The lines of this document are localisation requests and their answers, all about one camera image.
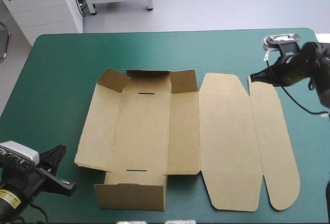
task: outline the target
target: box slot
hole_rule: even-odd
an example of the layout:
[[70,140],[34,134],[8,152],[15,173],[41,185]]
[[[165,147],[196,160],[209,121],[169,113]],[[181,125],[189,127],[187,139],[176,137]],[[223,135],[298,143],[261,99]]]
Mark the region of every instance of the box slot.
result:
[[126,171],[146,171],[146,170],[134,170],[134,169],[127,169]]
[[119,183],[116,185],[140,185],[140,184],[135,184],[135,183]]

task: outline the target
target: unfolded cardboard box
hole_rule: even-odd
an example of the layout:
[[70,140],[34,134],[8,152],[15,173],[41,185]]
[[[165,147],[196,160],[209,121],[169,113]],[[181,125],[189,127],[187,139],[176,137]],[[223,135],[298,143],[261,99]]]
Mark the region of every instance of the unfolded cardboard box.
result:
[[159,210],[167,175],[202,171],[212,205],[255,211],[262,177],[274,208],[300,189],[281,103],[272,86],[194,70],[107,69],[96,84],[75,163],[106,171],[101,208]]

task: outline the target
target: black cable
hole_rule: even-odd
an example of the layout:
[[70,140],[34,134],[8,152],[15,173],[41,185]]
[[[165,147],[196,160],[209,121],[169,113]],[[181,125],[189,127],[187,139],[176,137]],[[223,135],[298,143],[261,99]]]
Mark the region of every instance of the black cable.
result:
[[26,224],[26,222],[25,222],[25,220],[24,220],[23,217],[17,217],[14,221],[11,222],[11,224],[14,223],[17,220],[20,220],[22,224]]
[[8,27],[4,23],[0,22],[0,25],[5,29],[5,31],[9,30]]
[[269,71],[271,72],[272,74],[272,77],[274,79],[275,82],[277,82],[277,84],[282,88],[282,90],[289,96],[289,98],[296,104],[298,105],[301,109],[303,109],[304,111],[312,114],[312,115],[321,115],[321,114],[329,114],[328,111],[320,111],[320,112],[314,112],[314,111],[310,111],[309,109],[305,108],[304,106],[302,106],[300,103],[297,102],[296,99],[293,98],[293,96],[291,96],[291,94],[284,88],[284,86],[282,85],[282,83],[278,80],[278,78],[276,77],[276,75],[274,74],[273,70],[271,69],[271,67],[269,66],[269,62],[268,60],[266,60],[266,63],[267,63],[267,67],[269,69]]
[[83,10],[81,10],[81,8],[80,8],[80,6],[79,6],[79,2],[78,2],[78,0],[76,0],[76,5],[77,5],[77,7],[78,7],[78,10],[79,10],[80,15],[82,15],[83,17],[86,17],[85,12],[84,12]]
[[[47,215],[46,211],[43,210],[41,207],[34,205],[33,204],[33,198],[30,201],[30,206],[33,207],[34,209],[39,210],[43,214],[43,216],[45,218],[45,221],[46,221],[46,224],[49,224],[49,219],[48,219],[48,215]],[[41,223],[43,223],[43,222],[41,222],[41,221],[34,222],[34,224],[41,224]]]

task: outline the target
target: silver metal part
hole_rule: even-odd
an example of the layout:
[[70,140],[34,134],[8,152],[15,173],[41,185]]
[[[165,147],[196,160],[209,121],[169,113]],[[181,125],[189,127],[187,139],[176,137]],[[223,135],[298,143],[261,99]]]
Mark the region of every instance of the silver metal part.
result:
[[146,221],[139,221],[139,220],[135,220],[135,221],[118,221],[117,224],[147,224]]
[[267,51],[269,48],[274,48],[277,44],[298,42],[300,37],[295,33],[270,35],[263,39],[263,49]]
[[39,153],[31,148],[21,145],[14,141],[7,141],[0,143],[0,149],[5,148],[17,154],[21,154],[29,160],[33,161],[36,165],[39,164]]
[[299,36],[297,34],[280,34],[280,35],[271,35],[270,39],[274,42],[285,42],[285,41],[297,41],[299,40]]
[[68,185],[70,185],[71,183],[69,182],[69,181],[67,181],[67,180],[64,180],[64,179],[60,179],[64,184],[68,184]]
[[168,220],[165,224],[196,224],[195,220]]

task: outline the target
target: white cabinet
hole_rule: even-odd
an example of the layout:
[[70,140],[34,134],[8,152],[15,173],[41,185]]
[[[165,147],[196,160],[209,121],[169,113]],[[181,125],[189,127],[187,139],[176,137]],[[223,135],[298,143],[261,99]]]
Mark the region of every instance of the white cabinet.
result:
[[3,0],[31,45],[43,34],[83,33],[76,0]]

